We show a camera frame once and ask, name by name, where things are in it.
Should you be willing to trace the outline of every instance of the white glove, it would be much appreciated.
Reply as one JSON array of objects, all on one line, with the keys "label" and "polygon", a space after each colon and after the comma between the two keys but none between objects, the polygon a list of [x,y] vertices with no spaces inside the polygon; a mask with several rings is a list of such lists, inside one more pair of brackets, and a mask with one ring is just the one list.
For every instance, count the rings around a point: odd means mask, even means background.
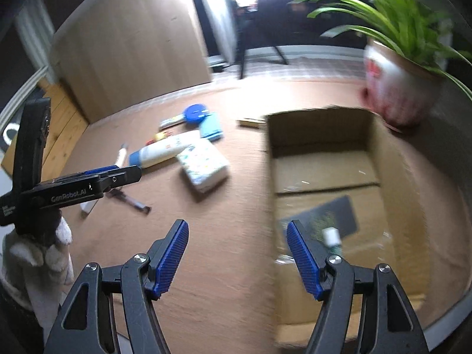
[{"label": "white glove", "polygon": [[62,287],[74,281],[69,254],[72,233],[62,217],[53,240],[46,247],[13,230],[3,241],[0,270],[0,282],[8,294],[35,313],[43,328],[44,344],[57,317]]}]

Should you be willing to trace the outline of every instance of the tripod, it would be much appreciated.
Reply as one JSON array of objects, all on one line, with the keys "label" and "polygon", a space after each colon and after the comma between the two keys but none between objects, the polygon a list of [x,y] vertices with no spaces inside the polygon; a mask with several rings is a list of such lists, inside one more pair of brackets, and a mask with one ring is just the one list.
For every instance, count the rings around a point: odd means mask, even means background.
[{"label": "tripod", "polygon": [[236,48],[236,63],[240,65],[239,79],[244,78],[244,70],[246,63],[246,50],[249,43],[249,30],[256,28],[259,34],[271,44],[272,48],[275,49],[279,57],[282,59],[284,65],[288,65],[289,62],[284,57],[275,41],[264,28],[262,28],[257,22],[257,10],[249,9],[248,7],[238,7],[236,10],[236,26],[237,26],[237,48]]}]

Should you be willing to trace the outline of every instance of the cardboard box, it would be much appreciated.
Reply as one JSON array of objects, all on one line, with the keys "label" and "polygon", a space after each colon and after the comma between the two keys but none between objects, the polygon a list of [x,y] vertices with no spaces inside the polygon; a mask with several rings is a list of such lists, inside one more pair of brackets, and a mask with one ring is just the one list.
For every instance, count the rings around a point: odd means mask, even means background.
[{"label": "cardboard box", "polygon": [[[358,230],[343,239],[350,264],[390,264],[414,306],[428,289],[429,246],[414,181],[377,115],[331,107],[269,115],[276,260],[276,343],[306,345],[321,303],[306,293],[279,220],[349,195]],[[355,337],[360,296],[348,337]]]}]

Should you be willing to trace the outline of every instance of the wooden floor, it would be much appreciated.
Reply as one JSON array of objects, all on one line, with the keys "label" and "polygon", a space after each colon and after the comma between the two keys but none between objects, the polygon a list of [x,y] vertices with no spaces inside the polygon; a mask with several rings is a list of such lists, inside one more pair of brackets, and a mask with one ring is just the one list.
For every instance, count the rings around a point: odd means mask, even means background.
[{"label": "wooden floor", "polygon": [[[41,180],[45,181],[60,176],[88,121],[60,84],[48,84],[41,80],[38,86],[44,90],[44,97],[51,98],[51,123],[42,157]],[[15,137],[1,163],[10,176],[13,174],[16,141]]]}]

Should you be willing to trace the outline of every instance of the white bottle cap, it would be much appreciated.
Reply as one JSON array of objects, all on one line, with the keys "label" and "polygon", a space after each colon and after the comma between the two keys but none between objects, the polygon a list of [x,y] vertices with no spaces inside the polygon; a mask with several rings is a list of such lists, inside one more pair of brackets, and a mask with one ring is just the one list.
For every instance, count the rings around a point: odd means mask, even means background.
[{"label": "white bottle cap", "polygon": [[326,247],[341,245],[341,237],[339,237],[339,231],[335,227],[323,229],[323,239]]}]

